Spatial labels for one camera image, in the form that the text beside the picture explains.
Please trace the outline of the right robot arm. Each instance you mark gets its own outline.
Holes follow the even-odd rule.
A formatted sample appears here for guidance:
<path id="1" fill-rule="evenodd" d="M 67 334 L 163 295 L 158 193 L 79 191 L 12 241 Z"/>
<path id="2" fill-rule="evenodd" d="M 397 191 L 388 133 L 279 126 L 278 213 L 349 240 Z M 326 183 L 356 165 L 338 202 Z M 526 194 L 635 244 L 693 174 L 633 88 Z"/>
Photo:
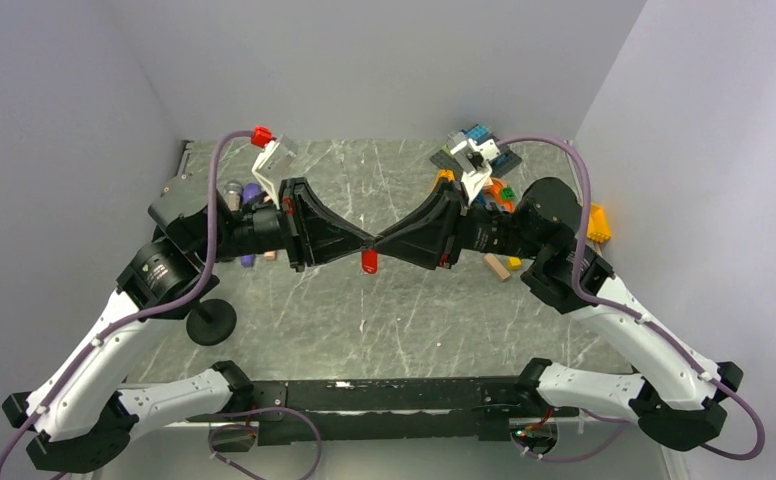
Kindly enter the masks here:
<path id="1" fill-rule="evenodd" d="M 629 292 L 612 266 L 579 245 L 581 207 L 562 180 L 533 182 L 512 212 L 468 207 L 441 180 L 425 202 L 374 240 L 380 254 L 447 268 L 465 250 L 529 261 L 522 282 L 543 304 L 585 323 L 632 365 L 630 374 L 578 370 L 549 359 L 528 362 L 515 384 L 517 406 L 536 416 L 557 407 L 586 409 L 636 424 L 677 451 L 705 446 L 727 418 L 722 401 L 742 370 L 686 347 Z"/>

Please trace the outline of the red key tag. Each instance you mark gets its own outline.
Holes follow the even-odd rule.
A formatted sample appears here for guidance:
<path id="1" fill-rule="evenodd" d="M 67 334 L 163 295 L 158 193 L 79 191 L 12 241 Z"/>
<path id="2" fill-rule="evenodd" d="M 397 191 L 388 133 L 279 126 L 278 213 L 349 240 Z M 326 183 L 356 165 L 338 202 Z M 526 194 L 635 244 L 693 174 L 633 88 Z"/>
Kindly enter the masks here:
<path id="1" fill-rule="evenodd" d="M 365 274 L 374 275 L 379 270 L 379 255 L 373 249 L 361 252 L 361 269 Z"/>

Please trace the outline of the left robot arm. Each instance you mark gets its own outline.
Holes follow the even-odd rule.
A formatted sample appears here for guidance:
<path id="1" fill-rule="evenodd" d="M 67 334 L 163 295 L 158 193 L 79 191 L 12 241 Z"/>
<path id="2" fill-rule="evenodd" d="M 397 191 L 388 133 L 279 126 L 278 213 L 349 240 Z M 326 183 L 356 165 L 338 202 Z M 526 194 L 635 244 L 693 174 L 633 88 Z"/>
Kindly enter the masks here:
<path id="1" fill-rule="evenodd" d="M 100 317 L 71 356 L 39 388 L 9 395 L 3 411 L 41 471 L 89 473 L 131 442 L 190 417 L 243 417 L 254 386 L 230 360 L 185 380 L 146 389 L 123 381 L 140 357 L 179 321 L 211 328 L 212 342 L 232 332 L 232 313 L 196 317 L 218 284 L 216 262 L 285 250 L 295 268 L 316 266 L 369 248 L 370 234 L 329 210 L 303 178 L 285 180 L 271 205 L 232 212 L 215 186 L 196 194 L 175 179 L 149 209 L 160 235 L 144 245 L 118 277 Z"/>

